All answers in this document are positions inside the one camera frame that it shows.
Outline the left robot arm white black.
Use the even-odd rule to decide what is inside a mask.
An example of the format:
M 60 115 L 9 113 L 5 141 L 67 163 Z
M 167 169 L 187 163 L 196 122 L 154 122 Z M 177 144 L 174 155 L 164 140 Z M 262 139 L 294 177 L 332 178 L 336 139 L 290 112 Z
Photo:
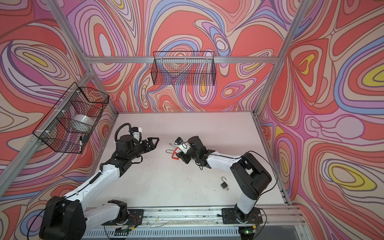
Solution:
M 138 141 L 132 135 L 116 140 L 112 157 L 101 164 L 100 170 L 85 183 L 63 197 L 53 197 L 47 202 L 39 237 L 43 240 L 80 240 L 83 235 L 107 222 L 126 224 L 131 214 L 127 204 L 110 200 L 88 210 L 89 204 L 109 185 L 120 178 L 143 154 L 156 149 L 159 138 Z

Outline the red padlock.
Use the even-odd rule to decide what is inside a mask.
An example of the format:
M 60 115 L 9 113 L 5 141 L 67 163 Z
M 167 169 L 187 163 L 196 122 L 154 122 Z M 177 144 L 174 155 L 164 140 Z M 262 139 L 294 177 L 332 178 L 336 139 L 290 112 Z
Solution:
M 171 158 L 173 160 L 179 160 L 180 157 L 179 157 L 178 154 L 182 152 L 182 150 L 180 149 L 180 145 L 175 145 L 175 144 L 171 144 L 171 143 L 169 143 L 169 145 L 170 145 L 171 148 L 170 149 L 166 149 L 165 152 L 167 154 L 170 154 Z

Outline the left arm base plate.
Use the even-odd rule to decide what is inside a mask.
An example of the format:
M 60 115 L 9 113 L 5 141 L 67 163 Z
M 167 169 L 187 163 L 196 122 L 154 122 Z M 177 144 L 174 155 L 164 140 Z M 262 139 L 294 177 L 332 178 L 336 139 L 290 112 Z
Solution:
M 103 226 L 128 226 L 137 227 L 143 222 L 144 209 L 128 209 L 127 214 L 118 216 L 117 219 L 107 221 Z

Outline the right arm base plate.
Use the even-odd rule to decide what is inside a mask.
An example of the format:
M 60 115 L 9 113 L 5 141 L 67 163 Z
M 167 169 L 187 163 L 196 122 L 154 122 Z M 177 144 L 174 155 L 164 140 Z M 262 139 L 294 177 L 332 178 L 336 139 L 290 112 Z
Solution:
M 244 214 L 237 206 L 233 208 L 222 208 L 221 217 L 225 225 L 234 224 L 254 224 L 256 226 L 262 224 L 263 218 L 261 209 L 253 207 L 248 214 Z

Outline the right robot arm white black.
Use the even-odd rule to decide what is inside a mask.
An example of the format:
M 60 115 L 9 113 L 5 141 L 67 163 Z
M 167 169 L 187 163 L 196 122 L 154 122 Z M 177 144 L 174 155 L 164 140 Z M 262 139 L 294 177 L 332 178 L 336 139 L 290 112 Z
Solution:
M 218 169 L 233 174 L 242 194 L 233 208 L 223 209 L 222 217 L 231 222 L 246 223 L 256 210 L 256 202 L 273 180 L 254 155 L 247 152 L 241 156 L 231 156 L 208 150 L 198 136 L 191 137 L 187 142 L 178 137 L 174 145 L 176 156 L 185 164 L 194 161 L 201 170 Z

